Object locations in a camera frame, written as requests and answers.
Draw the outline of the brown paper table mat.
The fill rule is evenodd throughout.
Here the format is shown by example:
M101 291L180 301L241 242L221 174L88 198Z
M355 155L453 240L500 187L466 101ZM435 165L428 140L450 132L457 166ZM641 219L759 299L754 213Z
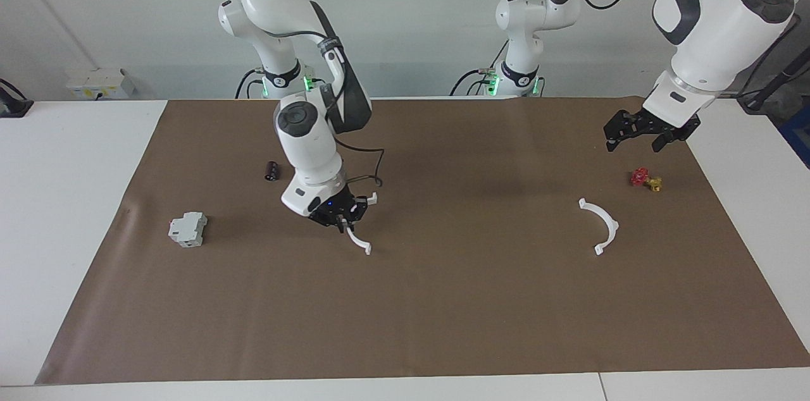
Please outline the brown paper table mat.
M281 203L275 102L168 103L37 383L810 366L692 151L605 150L639 105L375 102L343 138L387 151L366 255Z

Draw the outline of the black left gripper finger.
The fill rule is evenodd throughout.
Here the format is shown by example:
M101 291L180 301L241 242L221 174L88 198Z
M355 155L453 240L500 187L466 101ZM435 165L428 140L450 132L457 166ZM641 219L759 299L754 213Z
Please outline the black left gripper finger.
M613 152L619 146L620 142L628 139L636 138L637 120L639 116L628 111L617 112L605 125L604 135L606 139L606 148L608 152Z
M674 130L666 130L660 133L656 139L652 142L652 150L654 152L659 152L663 150L668 144L674 144L674 142L683 141L685 136L683 136L683 131L680 129Z

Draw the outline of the grey circuit breaker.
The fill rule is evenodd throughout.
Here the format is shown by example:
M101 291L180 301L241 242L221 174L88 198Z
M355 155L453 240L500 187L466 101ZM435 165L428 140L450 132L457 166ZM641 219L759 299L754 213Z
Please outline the grey circuit breaker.
M208 217L203 212L185 212L182 217L171 221L168 236L180 247L200 247L207 224Z

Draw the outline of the white half-ring pipe clamp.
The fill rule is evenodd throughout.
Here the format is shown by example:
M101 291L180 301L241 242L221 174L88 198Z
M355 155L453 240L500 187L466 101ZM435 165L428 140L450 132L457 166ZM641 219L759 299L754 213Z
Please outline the white half-ring pipe clamp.
M601 219L602 222L604 222L606 225L607 240L595 245L594 247L595 254L597 256L601 256L604 254L605 248L610 246L611 243L613 243L614 240L616 239L616 235L618 233L618 230L620 229L620 224L615 219L613 219L613 217L604 208L598 206L595 203L588 202L587 199L585 199L584 197L581 197L581 199L578 200L578 205L580 209L589 211L598 216L599 219Z
M373 192L372 195L370 197L368 197L368 207L377 204L377 202L378 202L377 192ZM359 237L357 237L356 234L355 234L355 223L357 223L358 221L357 222L352 222L352 207L350 207L348 209L348 212L346 213L346 216L344 216L344 217L345 217L345 219L347 220L347 222L349 223L349 226L350 226L350 229L347 230L348 237L351 238L351 240L353 241L354 244L361 247L366 255L371 255L372 254L372 244L370 242L365 242L364 240L359 239Z

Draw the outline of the red and brass valve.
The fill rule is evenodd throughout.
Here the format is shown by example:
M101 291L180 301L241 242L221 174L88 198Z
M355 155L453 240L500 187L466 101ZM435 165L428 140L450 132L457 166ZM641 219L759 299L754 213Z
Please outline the red and brass valve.
M630 175L630 184L634 187L645 187L652 192L660 192L663 187L663 179L651 176L647 168L637 168Z

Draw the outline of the black stand foot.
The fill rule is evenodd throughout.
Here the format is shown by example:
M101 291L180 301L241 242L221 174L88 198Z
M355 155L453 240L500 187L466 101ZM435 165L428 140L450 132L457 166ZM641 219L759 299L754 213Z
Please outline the black stand foot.
M14 84L0 78L0 118L23 118L33 104Z

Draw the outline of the black tripod stand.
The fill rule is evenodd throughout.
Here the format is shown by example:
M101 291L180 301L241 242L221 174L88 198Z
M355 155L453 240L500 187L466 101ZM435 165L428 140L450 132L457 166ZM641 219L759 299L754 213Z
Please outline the black tripod stand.
M767 98L777 92L777 90L790 83L795 79L802 77L805 73L810 71L810 46L805 47L799 55L794 58L775 78L772 79L766 86L753 92L753 97L750 99L737 99L738 103L747 114L758 113L766 102Z

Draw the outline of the white wall power strip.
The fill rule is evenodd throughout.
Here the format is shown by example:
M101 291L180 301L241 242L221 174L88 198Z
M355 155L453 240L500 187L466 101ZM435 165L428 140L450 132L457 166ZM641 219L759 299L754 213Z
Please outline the white wall power strip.
M132 78L122 68L66 70L66 89L77 99L131 99L135 95Z

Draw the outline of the blue crate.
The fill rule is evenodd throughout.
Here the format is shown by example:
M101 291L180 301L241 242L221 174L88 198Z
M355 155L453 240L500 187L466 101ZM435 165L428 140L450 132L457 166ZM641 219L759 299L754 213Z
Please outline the blue crate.
M810 170L810 104L781 124L778 132Z

